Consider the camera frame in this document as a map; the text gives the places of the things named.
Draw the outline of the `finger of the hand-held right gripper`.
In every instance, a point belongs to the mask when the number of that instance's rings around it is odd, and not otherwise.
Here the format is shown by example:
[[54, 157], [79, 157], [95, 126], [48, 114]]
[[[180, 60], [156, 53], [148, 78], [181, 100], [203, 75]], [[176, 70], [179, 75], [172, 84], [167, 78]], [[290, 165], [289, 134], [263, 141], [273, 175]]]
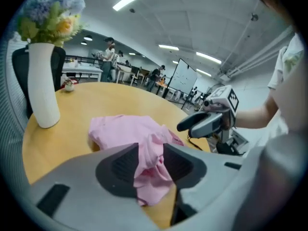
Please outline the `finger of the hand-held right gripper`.
[[177, 124], [177, 131], [196, 130], [206, 131], [208, 122], [206, 120], [211, 116], [211, 112], [196, 112], [188, 115]]
[[218, 131], [221, 126], [222, 113], [195, 113], [189, 128], [191, 138], [203, 138]]

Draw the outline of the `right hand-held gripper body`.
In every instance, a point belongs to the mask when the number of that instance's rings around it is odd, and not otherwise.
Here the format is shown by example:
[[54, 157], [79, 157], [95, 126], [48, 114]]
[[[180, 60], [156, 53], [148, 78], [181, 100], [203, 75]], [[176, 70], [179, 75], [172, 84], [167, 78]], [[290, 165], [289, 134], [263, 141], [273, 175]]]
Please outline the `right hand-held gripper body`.
[[214, 90], [204, 101], [202, 111], [205, 111], [211, 121], [209, 137], [220, 143], [229, 138], [229, 130], [235, 126], [239, 100], [231, 85]]

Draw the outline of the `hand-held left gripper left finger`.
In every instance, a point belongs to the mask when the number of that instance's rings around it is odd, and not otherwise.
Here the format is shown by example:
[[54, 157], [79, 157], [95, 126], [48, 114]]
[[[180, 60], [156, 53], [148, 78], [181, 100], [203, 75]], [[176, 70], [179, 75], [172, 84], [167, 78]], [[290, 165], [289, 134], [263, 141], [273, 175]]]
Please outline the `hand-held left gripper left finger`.
[[137, 143], [77, 156], [30, 187], [31, 202], [77, 231], [156, 231], [133, 186]]

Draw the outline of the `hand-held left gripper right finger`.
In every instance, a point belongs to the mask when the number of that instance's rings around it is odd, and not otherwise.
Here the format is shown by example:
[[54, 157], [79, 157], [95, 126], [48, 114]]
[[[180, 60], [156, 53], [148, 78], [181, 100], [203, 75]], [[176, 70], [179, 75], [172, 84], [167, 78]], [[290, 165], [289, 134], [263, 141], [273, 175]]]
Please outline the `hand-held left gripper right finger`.
[[240, 198], [232, 192], [242, 159], [164, 144], [164, 165], [176, 185], [172, 229], [232, 229]]

